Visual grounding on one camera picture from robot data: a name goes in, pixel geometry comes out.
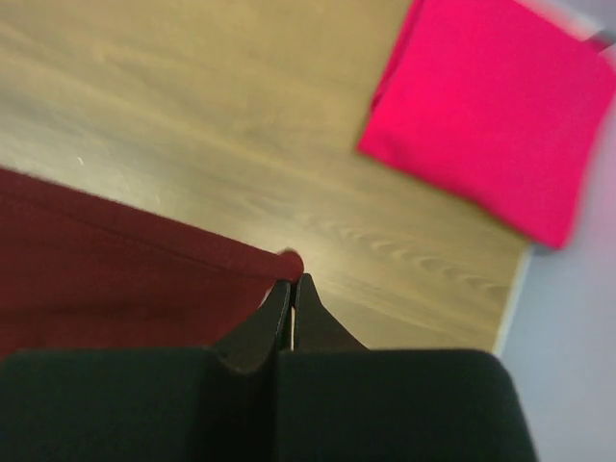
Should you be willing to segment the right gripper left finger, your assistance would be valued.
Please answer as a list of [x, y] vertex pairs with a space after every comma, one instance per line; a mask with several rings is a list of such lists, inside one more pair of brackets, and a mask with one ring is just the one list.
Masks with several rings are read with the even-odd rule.
[[273, 362], [292, 343], [292, 284], [277, 281], [261, 306], [212, 346], [232, 371], [250, 374]]

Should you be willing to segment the maroon t shirt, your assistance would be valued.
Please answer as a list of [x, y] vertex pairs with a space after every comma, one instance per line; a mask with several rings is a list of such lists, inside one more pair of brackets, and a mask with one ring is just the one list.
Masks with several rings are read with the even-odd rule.
[[303, 272], [272, 253], [1, 172], [1, 352], [210, 345]]

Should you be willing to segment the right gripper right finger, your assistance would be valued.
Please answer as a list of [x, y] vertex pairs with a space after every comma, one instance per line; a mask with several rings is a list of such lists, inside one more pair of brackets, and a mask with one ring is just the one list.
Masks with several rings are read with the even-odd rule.
[[294, 351], [367, 351], [323, 305], [311, 274], [295, 285]]

